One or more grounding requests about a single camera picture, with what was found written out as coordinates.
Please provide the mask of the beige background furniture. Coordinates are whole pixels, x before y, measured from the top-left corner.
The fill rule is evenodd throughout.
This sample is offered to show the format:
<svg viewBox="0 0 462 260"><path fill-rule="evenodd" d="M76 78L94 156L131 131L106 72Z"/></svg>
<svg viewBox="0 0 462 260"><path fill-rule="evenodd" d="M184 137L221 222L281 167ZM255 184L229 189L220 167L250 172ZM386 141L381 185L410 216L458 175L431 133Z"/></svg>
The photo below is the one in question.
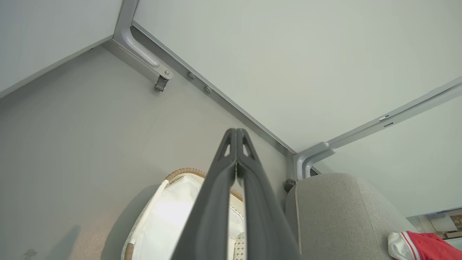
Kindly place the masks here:
<svg viewBox="0 0 462 260"><path fill-rule="evenodd" d="M462 239L462 207L406 219L419 233L433 233L443 240Z"/></svg>

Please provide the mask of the metal toggle latch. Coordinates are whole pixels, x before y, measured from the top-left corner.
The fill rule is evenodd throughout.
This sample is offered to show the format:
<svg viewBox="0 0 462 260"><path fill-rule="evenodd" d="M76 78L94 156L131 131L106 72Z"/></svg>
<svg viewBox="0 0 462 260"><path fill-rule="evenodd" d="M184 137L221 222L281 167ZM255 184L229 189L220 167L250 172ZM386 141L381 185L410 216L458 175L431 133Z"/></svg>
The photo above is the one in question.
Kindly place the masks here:
<svg viewBox="0 0 462 260"><path fill-rule="evenodd" d="M163 92L168 84L169 79L160 75L155 83L154 89L155 91Z"/></svg>

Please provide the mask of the red and white Bulls jersey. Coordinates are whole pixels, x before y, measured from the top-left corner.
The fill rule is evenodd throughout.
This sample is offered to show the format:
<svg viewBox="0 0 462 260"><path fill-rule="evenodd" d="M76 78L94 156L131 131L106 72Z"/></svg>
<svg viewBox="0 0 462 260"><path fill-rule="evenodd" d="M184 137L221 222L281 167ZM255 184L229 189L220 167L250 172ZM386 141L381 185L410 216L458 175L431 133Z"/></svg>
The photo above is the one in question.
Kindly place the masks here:
<svg viewBox="0 0 462 260"><path fill-rule="evenodd" d="M394 260L462 260L462 251L437 235L411 231L391 232L388 254Z"/></svg>

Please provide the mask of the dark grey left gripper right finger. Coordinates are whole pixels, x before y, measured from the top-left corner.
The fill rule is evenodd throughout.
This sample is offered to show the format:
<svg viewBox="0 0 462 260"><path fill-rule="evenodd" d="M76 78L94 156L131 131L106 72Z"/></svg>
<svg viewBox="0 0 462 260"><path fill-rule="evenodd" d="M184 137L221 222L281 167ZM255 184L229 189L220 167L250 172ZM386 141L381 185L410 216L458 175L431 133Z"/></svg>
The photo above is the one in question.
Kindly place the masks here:
<svg viewBox="0 0 462 260"><path fill-rule="evenodd" d="M295 238L252 141L236 131L236 176L244 188L248 260L300 260Z"/></svg>

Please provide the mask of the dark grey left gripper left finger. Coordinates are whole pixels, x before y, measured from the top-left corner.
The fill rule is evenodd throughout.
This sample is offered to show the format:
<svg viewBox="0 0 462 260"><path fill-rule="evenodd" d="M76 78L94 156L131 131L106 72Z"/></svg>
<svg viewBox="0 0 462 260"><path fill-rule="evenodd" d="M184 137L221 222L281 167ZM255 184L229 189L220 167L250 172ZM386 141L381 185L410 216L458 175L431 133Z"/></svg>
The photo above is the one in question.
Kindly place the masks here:
<svg viewBox="0 0 462 260"><path fill-rule="evenodd" d="M236 146L236 129L226 130L171 260L227 260Z"/></svg>

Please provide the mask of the wicker basket with white liner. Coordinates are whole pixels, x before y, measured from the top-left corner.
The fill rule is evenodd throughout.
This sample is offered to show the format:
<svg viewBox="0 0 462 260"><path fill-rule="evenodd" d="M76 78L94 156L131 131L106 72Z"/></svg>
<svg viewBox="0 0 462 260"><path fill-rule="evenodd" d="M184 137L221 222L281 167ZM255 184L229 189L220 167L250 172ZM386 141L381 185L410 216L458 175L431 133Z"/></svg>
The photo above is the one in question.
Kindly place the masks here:
<svg viewBox="0 0 462 260"><path fill-rule="evenodd" d="M150 198L124 243L121 260L170 260L206 174L181 168ZM227 260L247 260L244 199L230 189Z"/></svg>

